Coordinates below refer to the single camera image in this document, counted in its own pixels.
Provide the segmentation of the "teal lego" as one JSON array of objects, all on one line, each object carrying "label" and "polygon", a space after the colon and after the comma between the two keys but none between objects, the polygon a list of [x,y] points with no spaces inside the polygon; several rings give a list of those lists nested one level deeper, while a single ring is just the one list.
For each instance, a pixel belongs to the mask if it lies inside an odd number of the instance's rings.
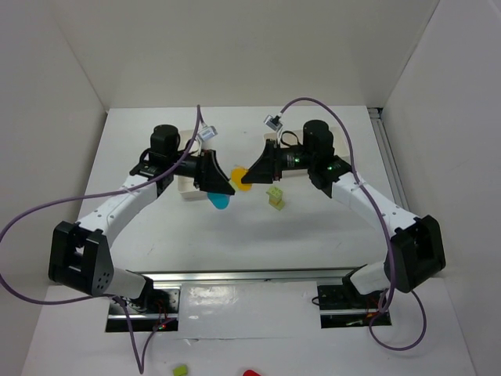
[{"label": "teal lego", "polygon": [[223,193],[207,193],[207,199],[218,210],[224,210],[229,206],[230,195]]}]

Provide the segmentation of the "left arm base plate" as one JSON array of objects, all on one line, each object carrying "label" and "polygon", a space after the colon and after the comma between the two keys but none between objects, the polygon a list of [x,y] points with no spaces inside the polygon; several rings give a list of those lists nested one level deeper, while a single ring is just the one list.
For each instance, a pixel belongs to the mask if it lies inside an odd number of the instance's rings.
[{"label": "left arm base plate", "polygon": [[159,327],[159,332],[177,331],[181,287],[167,285],[155,289],[153,299],[146,306],[125,297],[121,297],[121,302],[113,300],[106,316],[105,332],[128,332],[127,314],[134,332],[151,332],[155,327]]}]

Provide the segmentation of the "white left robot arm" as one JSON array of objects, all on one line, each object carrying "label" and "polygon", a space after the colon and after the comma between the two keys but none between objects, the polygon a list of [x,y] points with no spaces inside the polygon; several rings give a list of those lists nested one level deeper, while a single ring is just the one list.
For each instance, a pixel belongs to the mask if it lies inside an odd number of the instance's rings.
[{"label": "white left robot arm", "polygon": [[150,146],[130,171],[121,192],[75,223],[62,221],[53,231],[49,279],[90,296],[116,295],[144,303],[155,294],[153,281],[114,266],[111,246],[122,230],[172,183],[175,176],[193,179],[205,193],[235,193],[218,165],[214,150],[192,155],[181,150],[173,125],[158,125]]}]

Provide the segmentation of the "orange lego brick stack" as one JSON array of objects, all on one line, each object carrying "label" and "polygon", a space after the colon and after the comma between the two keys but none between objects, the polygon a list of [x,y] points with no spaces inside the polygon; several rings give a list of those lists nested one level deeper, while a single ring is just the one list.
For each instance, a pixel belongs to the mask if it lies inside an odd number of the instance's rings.
[{"label": "orange lego brick stack", "polygon": [[242,166],[235,167],[231,171],[230,184],[235,191],[246,192],[252,188],[251,184],[243,183],[242,179],[247,174],[248,170]]}]

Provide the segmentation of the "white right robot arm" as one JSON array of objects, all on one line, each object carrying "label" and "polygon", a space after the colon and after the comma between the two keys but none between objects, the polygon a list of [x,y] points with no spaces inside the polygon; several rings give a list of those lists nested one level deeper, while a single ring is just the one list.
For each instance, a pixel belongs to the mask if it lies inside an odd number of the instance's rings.
[{"label": "white right robot arm", "polygon": [[346,290],[368,295],[393,287],[409,293],[445,268],[445,253],[438,221],[422,218],[396,203],[359,178],[353,167],[337,156],[334,136],[326,122],[308,121],[302,140],[282,148],[267,139],[261,156],[243,176],[244,184],[271,184],[283,172],[305,170],[312,185],[329,198],[350,208],[387,237],[385,260],[352,270],[344,277]]}]

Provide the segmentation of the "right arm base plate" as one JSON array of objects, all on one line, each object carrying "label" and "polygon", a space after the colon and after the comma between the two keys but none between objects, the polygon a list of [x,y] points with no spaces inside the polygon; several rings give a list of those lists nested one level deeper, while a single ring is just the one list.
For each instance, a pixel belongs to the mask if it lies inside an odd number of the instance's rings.
[{"label": "right arm base plate", "polygon": [[371,320],[374,326],[391,326],[390,314],[379,313],[381,294],[360,295],[341,282],[319,284],[311,303],[319,308],[322,329],[368,327]]}]

